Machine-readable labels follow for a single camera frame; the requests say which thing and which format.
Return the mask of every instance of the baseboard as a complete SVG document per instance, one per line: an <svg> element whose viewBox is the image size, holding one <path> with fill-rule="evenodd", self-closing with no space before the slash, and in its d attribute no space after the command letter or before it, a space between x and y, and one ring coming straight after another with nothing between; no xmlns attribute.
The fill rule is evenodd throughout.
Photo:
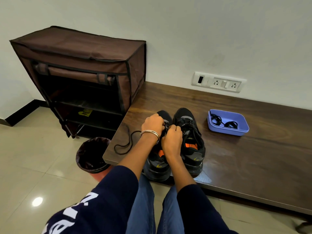
<svg viewBox="0 0 312 234"><path fill-rule="evenodd" d="M17 112L14 112L11 116L9 116L6 119L0 119L0 124L5 126L14 126L18 122L20 122L22 119L27 117L30 113L32 113L34 110L36 110L38 107L45 107L48 108L48 104L45 101L34 99L24 107L22 107Z"/></svg>

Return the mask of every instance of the shoe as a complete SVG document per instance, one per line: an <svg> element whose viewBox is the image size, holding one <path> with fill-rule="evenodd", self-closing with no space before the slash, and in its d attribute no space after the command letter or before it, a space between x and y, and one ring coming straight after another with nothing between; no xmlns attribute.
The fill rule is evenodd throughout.
<svg viewBox="0 0 312 234"><path fill-rule="evenodd" d="M148 179L156 182L163 182L170 177L171 169L163 153L161 139L167 134L169 126L172 125L172 118L166 111L159 111L157 113L163 118L165 129L161 133L160 142L152 148L143 170Z"/></svg>
<svg viewBox="0 0 312 234"><path fill-rule="evenodd" d="M205 145L194 119L194 115L186 108L180 108L174 115L173 124L182 130L181 157L185 167L193 176L202 171L202 161L205 158Z"/></svg>

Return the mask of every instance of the hand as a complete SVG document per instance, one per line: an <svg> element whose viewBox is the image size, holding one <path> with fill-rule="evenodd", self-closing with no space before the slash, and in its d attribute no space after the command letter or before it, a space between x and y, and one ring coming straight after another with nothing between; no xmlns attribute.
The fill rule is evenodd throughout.
<svg viewBox="0 0 312 234"><path fill-rule="evenodd" d="M156 113L145 119L145 122L142 125L142 131L153 130L160 136L162 131L165 129L164 125L165 123L163 121L163 118Z"/></svg>
<svg viewBox="0 0 312 234"><path fill-rule="evenodd" d="M177 159L181 159L182 131L181 127L171 125L161 140L161 146L169 165Z"/></svg>

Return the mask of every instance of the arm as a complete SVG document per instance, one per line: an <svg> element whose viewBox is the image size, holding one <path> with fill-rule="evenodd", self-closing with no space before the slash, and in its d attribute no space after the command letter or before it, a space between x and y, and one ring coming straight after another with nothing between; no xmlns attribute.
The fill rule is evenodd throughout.
<svg viewBox="0 0 312 234"><path fill-rule="evenodd" d="M174 176L185 233L236 233L229 230L221 215L185 168L180 156L181 144L181 128L172 125L162 139L162 147Z"/></svg>
<svg viewBox="0 0 312 234"><path fill-rule="evenodd" d="M163 119L146 118L142 130L161 134ZM54 214L42 233L125 233L138 179L157 136L144 133L123 160L79 203Z"/></svg>

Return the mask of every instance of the trash can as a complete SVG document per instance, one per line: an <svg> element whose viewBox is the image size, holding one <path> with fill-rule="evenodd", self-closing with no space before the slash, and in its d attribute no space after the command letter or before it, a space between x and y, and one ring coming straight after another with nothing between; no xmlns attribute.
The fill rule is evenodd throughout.
<svg viewBox="0 0 312 234"><path fill-rule="evenodd" d="M82 170L101 181L114 167L104 162L103 154L110 144L110 139L95 137L84 142L77 151L76 163Z"/></svg>

